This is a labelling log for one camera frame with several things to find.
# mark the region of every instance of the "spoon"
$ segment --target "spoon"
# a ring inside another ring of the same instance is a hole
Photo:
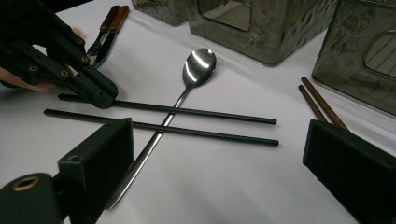
[[[180,107],[193,89],[199,88],[206,84],[206,82],[210,78],[212,78],[215,68],[216,56],[211,49],[194,50],[189,55],[183,66],[183,82],[186,86],[186,90],[184,90],[183,93],[180,95],[174,107]],[[161,125],[168,126],[174,116],[175,113],[169,113]],[[117,190],[109,199],[105,209],[112,209],[121,199],[121,197],[132,184],[132,182],[134,182],[140,170],[143,168],[143,165],[149,158],[152,150],[158,144],[162,136],[163,132],[156,132],[151,137],[145,148],[143,148],[142,152],[139,154],[134,163],[126,172]]]

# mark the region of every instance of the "black chopstick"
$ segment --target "black chopstick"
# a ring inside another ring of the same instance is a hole
[[[66,111],[53,110],[53,109],[46,109],[44,111],[44,114],[49,117],[62,118],[62,119],[76,119],[76,120],[89,121],[89,122],[95,122],[95,123],[103,123],[103,124],[112,123],[116,120],[116,119],[99,117],[99,116],[94,116],[94,115],[79,114],[79,113],[66,112]],[[265,144],[265,145],[269,145],[269,146],[278,146],[279,145],[279,141],[273,140],[273,139],[248,137],[248,136],[234,135],[234,134],[227,134],[227,133],[212,133],[212,132],[198,131],[198,130],[192,130],[192,129],[183,129],[183,128],[156,125],[156,124],[142,123],[142,122],[136,122],[136,121],[133,121],[132,126],[133,126],[133,128],[153,130],[156,132],[184,133],[184,134],[189,134],[189,135],[198,135],[198,136],[204,136],[204,137],[218,138],[218,139],[228,140],[228,141]]]
[[[62,94],[58,95],[58,98],[62,101],[87,103],[77,95],[70,95],[70,94],[62,93]],[[123,107],[123,108],[132,108],[132,109],[147,109],[147,110],[160,111],[160,112],[188,114],[188,115],[196,115],[196,116],[203,116],[203,117],[210,117],[210,118],[217,118],[217,119],[233,119],[233,120],[258,122],[258,123],[265,123],[265,124],[276,124],[276,119],[265,119],[265,118],[258,118],[258,117],[244,116],[244,115],[235,115],[235,114],[226,114],[226,113],[212,112],[212,111],[205,111],[205,110],[176,108],[176,107],[166,106],[166,105],[149,105],[149,104],[115,100],[113,102],[112,106]]]

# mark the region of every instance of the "wooden chopstick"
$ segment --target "wooden chopstick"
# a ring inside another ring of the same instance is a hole
[[[300,85],[298,87],[300,92],[303,94],[303,97],[305,98],[306,102],[309,104],[309,107],[314,111],[315,116],[317,116],[318,120],[328,122],[326,118],[323,116],[323,114],[320,112],[320,109],[317,107],[315,102],[312,100],[311,96],[309,93],[306,91],[303,85]]]
[[[337,116],[337,114],[335,114],[335,112],[332,110],[332,108],[326,103],[326,101],[323,99],[323,97],[319,94],[319,92],[315,89],[315,87],[311,84],[311,82],[308,80],[308,78],[306,77],[302,77],[301,81],[305,84],[306,88],[309,90],[309,92],[311,92],[312,96],[315,98],[315,100],[318,102],[318,104],[320,105],[320,107],[323,109],[323,111],[327,114],[327,116],[329,116],[329,119],[336,125],[345,128],[346,130],[348,130],[347,126],[345,125],[345,123],[343,121],[341,121],[341,119]],[[314,111],[314,113],[316,113],[316,109],[314,107],[312,107],[311,103],[308,102],[308,104],[311,106],[312,110]]]

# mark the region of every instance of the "utensil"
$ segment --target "utensil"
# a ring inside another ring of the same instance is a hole
[[[81,97],[79,97],[77,95],[61,93],[58,95],[58,98],[62,101],[87,103]],[[179,107],[172,107],[172,106],[167,106],[167,105],[150,105],[150,104],[142,104],[142,103],[115,100],[115,101],[113,101],[112,106],[123,107],[123,108],[132,108],[132,109],[147,109],[147,110],[161,111],[161,112],[172,112],[172,113],[178,113],[178,114],[196,115],[196,116],[203,116],[203,117],[210,117],[210,118],[217,118],[217,119],[233,119],[233,120],[258,122],[258,123],[265,123],[265,124],[276,124],[276,119],[265,119],[265,118],[258,118],[258,117],[244,116],[244,115],[235,115],[235,114],[226,114],[226,113],[212,112],[212,111],[205,111],[205,110],[179,108]]]
[[[108,52],[110,51],[110,48],[114,42],[116,35],[119,33],[126,17],[128,16],[128,13],[129,13],[128,6],[120,7],[116,18],[110,24],[109,33],[107,35],[105,43],[103,43],[102,48],[99,50],[99,52],[96,56],[96,59],[93,62],[93,65],[92,65],[93,67],[95,67],[95,68],[99,67],[100,64],[106,58],[106,56],[107,56]]]
[[[174,107],[180,107],[187,95],[194,88],[204,85],[213,76],[215,68],[216,56],[211,49],[194,50],[187,58],[183,66],[183,81],[186,86],[186,90],[184,90],[180,95]],[[175,113],[169,113],[161,125],[168,126],[174,116]],[[143,165],[149,158],[152,150],[158,144],[162,136],[163,132],[156,132],[151,137],[145,148],[143,148],[142,152],[127,171],[124,179],[120,182],[118,189],[109,199],[105,209],[112,209],[117,204],[132,182],[134,182],[140,170],[143,168]]]
[[[108,11],[105,20],[102,22],[102,25],[100,26],[99,35],[96,37],[96,40],[93,42],[93,44],[90,46],[90,48],[87,51],[88,56],[90,57],[96,56],[99,50],[102,48],[102,37],[109,31],[110,24],[111,22],[113,22],[114,18],[116,18],[119,8],[120,6],[113,6],[110,9],[110,11]]]
[[[342,127],[348,130],[347,126],[344,124],[343,121],[335,114],[335,112],[332,110],[332,108],[326,103],[326,101],[323,99],[323,97],[320,95],[320,93],[315,89],[315,87],[311,84],[311,82],[308,80],[306,77],[302,77],[301,81],[305,84],[306,88],[311,92],[312,96],[315,98],[315,100],[318,102],[320,107],[323,109],[323,111],[329,116],[330,120]]]
[[[327,122],[326,118],[323,116],[323,114],[320,112],[320,109],[317,107],[315,102],[312,100],[311,96],[309,93],[306,91],[303,85],[298,86],[298,89],[300,90],[301,94],[305,98],[306,102],[309,104],[309,107],[314,111],[315,116],[317,116],[318,120]]]
[[[44,114],[49,117],[61,118],[61,119],[76,119],[88,122],[95,122],[95,123],[114,123],[117,119],[99,117],[94,115],[86,115],[86,114],[79,114],[79,113],[72,113],[60,110],[53,110],[53,109],[46,109]],[[162,126],[150,123],[143,123],[132,121],[132,127],[144,130],[152,130],[157,132],[167,132],[167,133],[183,133],[188,135],[194,136],[202,136],[202,137],[210,137],[216,138],[220,140],[227,140],[227,141],[235,141],[235,142],[244,142],[244,143],[252,143],[252,144],[265,144],[269,146],[278,146],[279,142],[273,139],[265,139],[265,138],[256,138],[256,137],[248,137],[242,135],[235,135],[235,134],[227,134],[227,133],[212,133],[212,132],[205,132],[199,130],[192,130],[192,129],[183,129],[177,127],[169,127],[169,126]]]

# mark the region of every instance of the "white table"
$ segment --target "white table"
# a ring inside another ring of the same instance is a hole
[[[113,5],[128,5],[100,71],[117,83],[117,99],[173,105],[184,91],[182,66],[194,49],[217,56],[216,75],[182,107],[277,119],[276,126],[176,115],[171,126],[273,138],[278,147],[166,133],[118,206],[98,223],[357,223],[303,165],[309,120],[298,90],[308,77],[347,127],[395,155],[396,120],[324,89],[311,78],[325,33],[277,67],[266,67],[133,9],[130,1],[95,0],[58,15],[79,27],[86,48]],[[58,173],[57,160],[101,125],[43,115],[46,108],[160,124],[165,113],[61,102],[60,92],[0,88],[0,185],[31,173]],[[134,130],[138,153],[154,132]]]

